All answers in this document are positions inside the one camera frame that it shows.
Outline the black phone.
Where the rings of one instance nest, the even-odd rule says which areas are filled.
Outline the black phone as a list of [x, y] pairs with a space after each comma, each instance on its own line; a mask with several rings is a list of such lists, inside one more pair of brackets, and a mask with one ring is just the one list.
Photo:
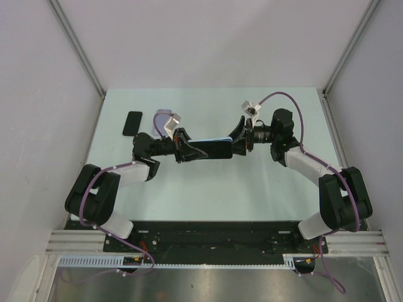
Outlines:
[[204, 151], [208, 155], [207, 159], [231, 159], [233, 155], [231, 137], [189, 140], [189, 144]]

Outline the lilac phone case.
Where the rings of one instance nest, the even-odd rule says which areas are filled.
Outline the lilac phone case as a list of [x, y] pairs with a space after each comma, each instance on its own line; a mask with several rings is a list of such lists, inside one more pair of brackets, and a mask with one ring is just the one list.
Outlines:
[[172, 111], [170, 109], [158, 109], [156, 111], [156, 122], [155, 125], [153, 125], [153, 134], [155, 136], [159, 136], [159, 132], [162, 134], [162, 136], [167, 136], [164, 125], [170, 118], [171, 113]]

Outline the black smartphone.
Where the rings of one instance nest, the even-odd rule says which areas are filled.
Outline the black smartphone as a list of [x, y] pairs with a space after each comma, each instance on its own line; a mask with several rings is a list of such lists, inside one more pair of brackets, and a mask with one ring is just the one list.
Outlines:
[[138, 134], [142, 121], [142, 115], [143, 113], [141, 111], [128, 112], [122, 131], [123, 136], [134, 137]]

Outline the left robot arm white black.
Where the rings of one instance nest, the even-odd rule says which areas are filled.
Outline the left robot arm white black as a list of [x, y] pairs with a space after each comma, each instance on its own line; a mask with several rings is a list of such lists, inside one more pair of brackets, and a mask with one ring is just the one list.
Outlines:
[[115, 212], [115, 202], [121, 188], [151, 180], [160, 162], [153, 156], [174, 155], [177, 162], [207, 159], [201, 147], [190, 142], [181, 128], [172, 138], [152, 138], [139, 133], [133, 139], [132, 160], [108, 168], [86, 164], [77, 177], [65, 201], [65, 210], [79, 218], [82, 225], [104, 230], [117, 236], [117, 244], [125, 251], [135, 250], [139, 236], [133, 232], [133, 223]]

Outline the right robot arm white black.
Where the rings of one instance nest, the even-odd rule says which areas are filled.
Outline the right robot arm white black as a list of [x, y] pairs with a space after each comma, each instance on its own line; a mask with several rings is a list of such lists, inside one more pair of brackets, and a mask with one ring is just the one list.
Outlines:
[[319, 189], [319, 211], [298, 224], [298, 232], [290, 237], [292, 248], [306, 252], [313, 245], [313, 238], [339, 230], [357, 232], [361, 221], [373, 214], [361, 171], [330, 165], [306, 151], [293, 135], [291, 111], [276, 110], [270, 125], [257, 124], [257, 109], [244, 111], [249, 118], [241, 117], [229, 135], [233, 153], [246, 155], [256, 144], [268, 143], [275, 162], [300, 173]]

